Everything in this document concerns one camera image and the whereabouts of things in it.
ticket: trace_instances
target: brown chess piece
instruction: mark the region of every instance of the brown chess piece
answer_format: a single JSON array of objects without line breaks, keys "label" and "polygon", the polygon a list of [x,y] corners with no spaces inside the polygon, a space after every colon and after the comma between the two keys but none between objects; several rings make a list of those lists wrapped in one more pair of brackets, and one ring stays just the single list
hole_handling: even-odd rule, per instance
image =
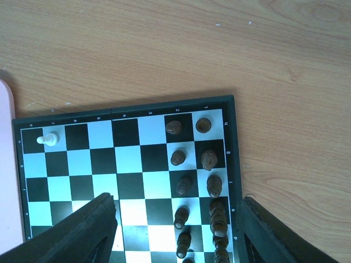
[{"label": "brown chess piece", "polygon": [[225,237],[217,237],[213,235],[212,237],[212,242],[215,248],[224,248],[226,249],[229,244],[228,236],[225,235]]},{"label": "brown chess piece", "polygon": [[217,164],[217,155],[214,151],[207,150],[201,156],[201,164],[205,170],[211,171]]},{"label": "brown chess piece", "polygon": [[183,259],[186,257],[186,253],[190,247],[191,235],[188,233],[181,233],[177,240],[177,257]]},{"label": "brown chess piece", "polygon": [[166,125],[166,131],[169,134],[176,135],[176,134],[179,134],[181,130],[182,130],[182,124],[178,121],[171,121],[171,122],[168,122]]},{"label": "brown chess piece", "polygon": [[210,204],[210,228],[217,237],[225,237],[228,231],[227,219],[225,217],[225,206],[219,201],[212,201]]},{"label": "brown chess piece", "polygon": [[201,118],[196,122],[195,128],[199,133],[207,133],[211,130],[211,121],[207,118]]},{"label": "brown chess piece", "polygon": [[210,175],[207,178],[207,192],[212,198],[219,197],[222,192],[222,180],[218,175]]},{"label": "brown chess piece", "polygon": [[177,183],[177,194],[180,196],[185,196],[191,188],[192,182],[188,177],[182,177]]},{"label": "brown chess piece", "polygon": [[229,263],[228,251],[225,248],[216,248],[214,251],[214,263]]},{"label": "brown chess piece", "polygon": [[182,229],[189,218],[189,211],[185,207],[179,207],[174,214],[174,227]]},{"label": "brown chess piece", "polygon": [[173,152],[172,157],[171,157],[171,163],[175,166],[180,165],[184,163],[186,158],[185,152],[181,150],[176,150]]}]

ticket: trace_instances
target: chessboard border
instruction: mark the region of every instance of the chessboard border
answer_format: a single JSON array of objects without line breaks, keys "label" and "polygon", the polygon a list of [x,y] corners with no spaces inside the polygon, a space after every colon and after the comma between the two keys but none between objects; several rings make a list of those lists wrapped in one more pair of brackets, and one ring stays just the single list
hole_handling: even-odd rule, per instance
[{"label": "chessboard border", "polygon": [[232,95],[216,96],[200,99],[179,100],[170,102],[159,102],[154,104],[107,108],[104,110],[93,110],[40,117],[19,118],[13,120],[14,142],[16,149],[16,161],[18,168],[18,179],[20,186],[20,198],[22,208],[22,221],[25,239],[31,239],[31,228],[29,222],[28,201],[25,187],[25,176],[23,166],[23,153],[21,144],[21,130],[26,128],[45,127],[51,125],[69,125],[75,123],[86,123],[92,121],[114,120],[124,118],[137,118],[153,115],[167,115],[175,113],[187,113],[211,109],[223,110],[224,142],[227,159],[227,175],[229,188],[229,206],[231,216],[231,227],[233,235],[234,260],[239,262],[237,251],[236,211],[242,200],[242,186],[239,159],[239,142],[237,136],[237,122],[235,111],[235,99]]}]

